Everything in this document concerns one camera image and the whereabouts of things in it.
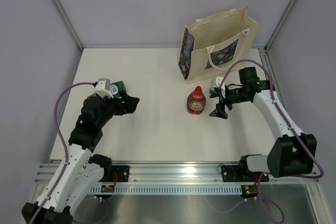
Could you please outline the green bottle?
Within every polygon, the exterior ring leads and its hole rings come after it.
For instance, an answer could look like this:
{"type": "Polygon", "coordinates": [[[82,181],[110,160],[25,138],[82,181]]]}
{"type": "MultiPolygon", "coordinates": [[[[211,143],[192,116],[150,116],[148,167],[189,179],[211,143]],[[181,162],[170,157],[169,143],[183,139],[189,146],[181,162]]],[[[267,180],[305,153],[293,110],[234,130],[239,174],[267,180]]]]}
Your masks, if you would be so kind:
{"type": "Polygon", "coordinates": [[[127,92],[123,81],[111,83],[109,90],[115,98],[121,98],[120,92],[127,92]]]}

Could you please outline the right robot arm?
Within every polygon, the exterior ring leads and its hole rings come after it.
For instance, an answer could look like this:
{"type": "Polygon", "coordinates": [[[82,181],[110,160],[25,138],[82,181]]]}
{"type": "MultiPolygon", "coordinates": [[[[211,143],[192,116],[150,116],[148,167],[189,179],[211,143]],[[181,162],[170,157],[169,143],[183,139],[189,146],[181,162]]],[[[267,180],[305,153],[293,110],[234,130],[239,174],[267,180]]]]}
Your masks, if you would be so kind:
{"type": "Polygon", "coordinates": [[[290,118],[280,103],[269,80],[261,80],[254,67],[239,70],[240,84],[231,89],[222,83],[222,77],[211,81],[210,97],[218,98],[211,117],[227,119],[227,111],[234,104],[251,102],[266,120],[275,143],[269,154],[245,155],[238,162],[238,176],[250,180],[256,174],[266,173],[275,178],[304,176],[313,170],[317,140],[305,134],[290,118]]]}

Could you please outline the red Fairy dish soap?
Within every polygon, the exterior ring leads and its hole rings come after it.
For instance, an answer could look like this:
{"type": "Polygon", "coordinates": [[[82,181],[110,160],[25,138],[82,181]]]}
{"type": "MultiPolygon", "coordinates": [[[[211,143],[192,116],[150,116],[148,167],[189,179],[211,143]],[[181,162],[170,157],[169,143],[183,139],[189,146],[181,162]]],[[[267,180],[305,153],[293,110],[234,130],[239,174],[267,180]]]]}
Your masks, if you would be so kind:
{"type": "Polygon", "coordinates": [[[187,97],[187,111],[190,114],[202,114],[206,106],[206,97],[202,87],[197,86],[187,97]]]}

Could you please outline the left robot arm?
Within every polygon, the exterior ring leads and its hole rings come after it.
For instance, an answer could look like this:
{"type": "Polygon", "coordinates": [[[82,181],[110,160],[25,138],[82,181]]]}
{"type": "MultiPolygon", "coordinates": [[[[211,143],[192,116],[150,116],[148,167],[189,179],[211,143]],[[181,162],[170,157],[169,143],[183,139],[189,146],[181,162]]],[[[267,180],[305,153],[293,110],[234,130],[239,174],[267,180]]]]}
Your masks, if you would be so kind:
{"type": "Polygon", "coordinates": [[[117,115],[135,112],[139,98],[120,92],[119,98],[87,97],[67,145],[65,158],[34,203],[25,203],[22,215],[26,223],[72,223],[73,216],[98,181],[113,175],[112,160],[94,154],[102,128],[117,115]]]}

